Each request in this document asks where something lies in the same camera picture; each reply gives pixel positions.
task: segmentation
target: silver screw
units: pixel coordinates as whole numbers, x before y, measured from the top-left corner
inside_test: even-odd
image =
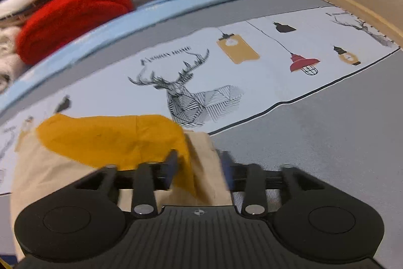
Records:
[[[134,207],[134,212],[139,215],[149,215],[154,211],[154,208],[149,204],[139,204]]]
[[[261,215],[264,212],[264,207],[259,204],[251,204],[245,208],[245,211],[250,215]]]

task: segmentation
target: beige cloth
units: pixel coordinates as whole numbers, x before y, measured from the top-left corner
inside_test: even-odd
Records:
[[[191,149],[191,165],[194,173],[196,192],[194,198],[189,192],[173,186],[169,191],[156,191],[157,206],[219,206],[232,205],[230,192],[227,190],[219,157],[210,137],[205,133],[186,132]],[[31,130],[21,139],[19,159],[14,173],[11,194],[11,224],[18,214],[29,204],[71,184],[94,168],[70,160],[45,148]],[[122,190],[119,207],[130,211],[131,190]],[[18,260],[24,257],[14,237]]]

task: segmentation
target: black border line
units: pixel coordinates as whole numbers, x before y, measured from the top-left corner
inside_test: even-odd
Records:
[[[326,87],[331,86],[332,84],[336,84],[336,83],[339,82],[339,81],[342,81],[342,80],[344,80],[344,79],[346,79],[346,78],[349,78],[349,77],[353,76],[354,74],[357,74],[357,73],[359,73],[359,72],[361,72],[361,71],[363,71],[363,70],[369,68],[370,66],[373,66],[373,65],[377,64],[378,62],[380,62],[380,61],[384,60],[385,58],[391,56],[392,54],[396,53],[396,52],[399,51],[400,49],[401,49],[401,48],[398,47],[398,48],[397,48],[396,50],[394,50],[392,53],[390,53],[390,54],[388,54],[388,55],[386,55],[386,56],[380,58],[379,60],[377,60],[377,61],[375,61],[375,62],[373,62],[373,63],[367,65],[366,67],[361,68],[361,69],[359,69],[358,71],[355,71],[355,72],[353,72],[353,73],[350,73],[350,74],[348,74],[347,76],[343,76],[343,77],[341,77],[341,78],[339,78],[339,79],[337,79],[337,80],[334,80],[334,81],[332,81],[332,82],[330,82],[330,83],[328,83],[328,84],[326,84],[326,85],[324,85],[324,86],[322,86],[322,87],[319,87],[319,88],[317,88],[317,89],[315,89],[315,90],[313,90],[313,91],[311,91],[311,92],[309,92],[309,93],[307,93],[307,94],[304,94],[304,95],[302,95],[302,96],[299,96],[299,97],[297,97],[297,98],[294,98],[293,100],[290,100],[290,101],[284,101],[284,102],[275,103],[274,105],[272,105],[271,107],[269,107],[267,110],[264,110],[263,112],[257,113],[257,114],[255,114],[255,115],[253,115],[253,116],[250,116],[249,118],[240,120],[240,121],[238,121],[238,122],[232,123],[232,124],[230,124],[230,125],[228,125],[228,126],[225,126],[225,127],[223,127],[223,128],[220,128],[220,129],[217,129],[217,130],[215,130],[215,131],[212,131],[211,133],[208,133],[208,135],[209,135],[209,136],[217,135],[218,133],[221,133],[221,132],[223,132],[223,131],[225,131],[225,130],[227,130],[227,129],[236,127],[236,126],[241,125],[241,124],[243,124],[243,123],[249,122],[249,121],[251,121],[251,120],[253,120],[253,119],[259,118],[260,116],[263,116],[263,115],[267,114],[268,112],[270,112],[271,110],[273,110],[274,108],[276,108],[276,107],[279,106],[279,105],[283,105],[283,104],[292,104],[292,103],[294,103],[294,102],[297,102],[297,101],[299,101],[299,100],[301,100],[301,99],[303,99],[303,98],[305,98],[305,97],[307,97],[307,96],[309,96],[309,95],[312,95],[312,94],[314,94],[314,93],[316,93],[316,92],[319,92],[320,90],[322,90],[322,89],[324,89],[324,88],[326,88]]]

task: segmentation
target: light blue blanket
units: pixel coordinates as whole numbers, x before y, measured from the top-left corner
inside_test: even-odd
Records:
[[[233,0],[157,0],[112,20],[72,41],[27,71],[0,96],[0,114],[49,77],[117,40],[156,23],[229,1]]]

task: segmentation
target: red fuzzy fabric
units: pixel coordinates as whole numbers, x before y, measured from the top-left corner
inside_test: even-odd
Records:
[[[134,9],[131,0],[52,0],[17,37],[17,53],[34,65],[88,31]]]

